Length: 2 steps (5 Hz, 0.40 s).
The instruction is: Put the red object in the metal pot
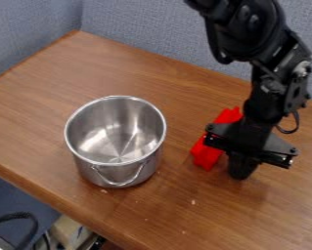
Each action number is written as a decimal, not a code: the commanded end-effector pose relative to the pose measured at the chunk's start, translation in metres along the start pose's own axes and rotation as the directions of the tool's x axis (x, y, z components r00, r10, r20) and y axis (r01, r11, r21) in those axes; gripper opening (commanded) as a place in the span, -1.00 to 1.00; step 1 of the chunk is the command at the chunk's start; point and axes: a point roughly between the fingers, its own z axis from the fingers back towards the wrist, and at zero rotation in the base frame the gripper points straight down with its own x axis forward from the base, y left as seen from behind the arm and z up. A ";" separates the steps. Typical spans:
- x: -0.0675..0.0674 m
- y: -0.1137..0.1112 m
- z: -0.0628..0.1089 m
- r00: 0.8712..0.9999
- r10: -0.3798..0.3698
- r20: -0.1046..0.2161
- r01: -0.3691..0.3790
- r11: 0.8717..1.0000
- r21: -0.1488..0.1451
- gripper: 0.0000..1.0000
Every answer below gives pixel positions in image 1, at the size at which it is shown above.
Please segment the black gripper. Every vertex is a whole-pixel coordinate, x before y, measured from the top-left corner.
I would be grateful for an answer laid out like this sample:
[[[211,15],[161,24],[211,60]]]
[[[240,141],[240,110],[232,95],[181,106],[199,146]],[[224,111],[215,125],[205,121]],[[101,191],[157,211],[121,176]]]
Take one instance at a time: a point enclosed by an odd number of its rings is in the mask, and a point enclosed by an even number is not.
[[[217,138],[216,146],[229,157],[232,178],[247,179],[262,163],[288,169],[298,155],[296,147],[272,132],[272,125],[241,117],[235,123],[209,123],[205,132]]]

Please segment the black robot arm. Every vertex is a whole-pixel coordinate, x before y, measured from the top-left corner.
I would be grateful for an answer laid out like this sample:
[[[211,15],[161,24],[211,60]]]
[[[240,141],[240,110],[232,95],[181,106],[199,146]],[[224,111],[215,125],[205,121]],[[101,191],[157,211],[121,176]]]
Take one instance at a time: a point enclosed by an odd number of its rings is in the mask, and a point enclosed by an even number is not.
[[[263,163],[288,168],[298,149],[279,134],[311,99],[312,54],[287,26],[278,0],[184,0],[204,19],[208,44],[221,64],[252,65],[251,94],[236,122],[211,123],[204,144],[223,150],[228,173],[247,179]]]

